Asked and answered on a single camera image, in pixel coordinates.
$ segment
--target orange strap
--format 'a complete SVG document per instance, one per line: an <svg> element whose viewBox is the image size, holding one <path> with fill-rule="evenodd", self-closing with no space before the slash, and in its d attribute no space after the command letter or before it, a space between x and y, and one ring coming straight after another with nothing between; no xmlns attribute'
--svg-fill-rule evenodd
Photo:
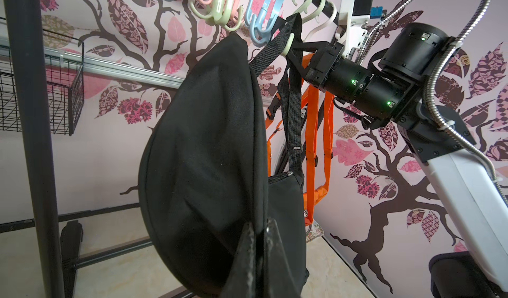
<svg viewBox="0 0 508 298"><path fill-rule="evenodd" d="M316 137L318 135L318 105L319 90L310 88L307 106L307 127L305 129L305 140L307 147L307 192L303 194L304 208L307 210L305 225L314 222L314 206L319 203L328 193L330 188L330 168L332 163L332 141L333 141L333 94L326 92L324 103L324 124L323 124L323 148L325 153L325 184L314 189L315 167L316 167Z"/></svg>
<svg viewBox="0 0 508 298"><path fill-rule="evenodd" d="M275 129L275 131L273 132L273 134L270 136L270 138L268 139L268 141L266 142L266 148L267 148L267 151L268 151L268 176L270 177L272 175L272 144L270 142L270 140L272 139L272 137L277 134L277 132L279 130L281 130L280 128L280 125L282 124L282 120L279 122L279 124L277 124L277 128Z"/></svg>

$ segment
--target flexible metal hose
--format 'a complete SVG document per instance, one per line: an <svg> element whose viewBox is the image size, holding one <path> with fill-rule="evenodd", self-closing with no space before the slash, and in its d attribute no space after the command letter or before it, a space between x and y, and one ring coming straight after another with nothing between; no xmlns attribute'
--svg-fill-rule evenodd
<svg viewBox="0 0 508 298"><path fill-rule="evenodd" d="M494 165L490 161L490 159L485 156L479 149L473 146L470 142L467 141L459 132L457 132L452 125L449 125L446 119L441 115L441 113L437 110L437 105L434 99L434 91L437 79L441 75L443 69L448 64L450 58L454 55L455 51L462 46L464 39L469 35L469 33L473 30L473 28L478 24L480 19L485 15L485 12L490 4L491 0L481 0L478 9L474 13L472 19L469 21L467 26L462 30L462 32L457 36L457 38L450 44L448 49L444 52L442 58L439 60L438 64L430 74L429 79L424 88L423 94L423 102L432 116L432 119L438 125L440 130L444 130L451 138L453 138L457 143L459 143L464 149L473 154L485 167L487 173L496 186L497 191L501 195L501 198L505 201L508 206L508 200L505 195L502 193L501 186L498 183L498 179L496 176L496 169Z"/></svg>
<svg viewBox="0 0 508 298"><path fill-rule="evenodd" d="M367 56L367 53L369 53L370 48L372 47L372 44L375 42L376 37L379 34L379 30L381 29L381 26L384 24L387 24L390 19L392 19L397 13L399 13L401 10L403 10L407 4L411 3L413 0L406 0L404 3L402 3L399 7L392 10L386 17L382 18L373 28L369 30L367 33L367 36L365 36L363 40L362 47L358 50L358 55L356 56L355 63L361 65L363 63L363 60Z"/></svg>

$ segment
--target blue connector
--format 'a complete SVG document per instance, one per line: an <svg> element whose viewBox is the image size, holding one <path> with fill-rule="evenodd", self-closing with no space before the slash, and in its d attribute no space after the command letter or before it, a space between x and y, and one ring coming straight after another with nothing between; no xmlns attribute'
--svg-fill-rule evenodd
<svg viewBox="0 0 508 298"><path fill-rule="evenodd" d="M381 7L372 7L370 9L370 18L381 18L383 15L383 6Z"/></svg>

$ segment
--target black rack foot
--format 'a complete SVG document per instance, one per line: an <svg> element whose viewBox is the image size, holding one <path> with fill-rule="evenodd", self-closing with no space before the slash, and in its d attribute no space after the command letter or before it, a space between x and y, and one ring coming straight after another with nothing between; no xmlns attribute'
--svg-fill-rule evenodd
<svg viewBox="0 0 508 298"><path fill-rule="evenodd" d="M76 284L75 263L79 257L82 241L83 226L78 220L67 222L60 235L65 298L72 298L74 296L74 285Z"/></svg>

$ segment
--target black cylinder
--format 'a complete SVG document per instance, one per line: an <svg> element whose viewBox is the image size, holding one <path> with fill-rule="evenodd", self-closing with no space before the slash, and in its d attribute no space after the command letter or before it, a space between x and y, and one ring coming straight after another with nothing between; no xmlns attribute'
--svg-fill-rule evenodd
<svg viewBox="0 0 508 298"><path fill-rule="evenodd" d="M64 298L39 0L3 0L46 297Z"/></svg>
<svg viewBox="0 0 508 298"><path fill-rule="evenodd" d="M448 39L444 31L427 24L410 23L393 41L379 62L411 79L421 81L425 69L440 52Z"/></svg>

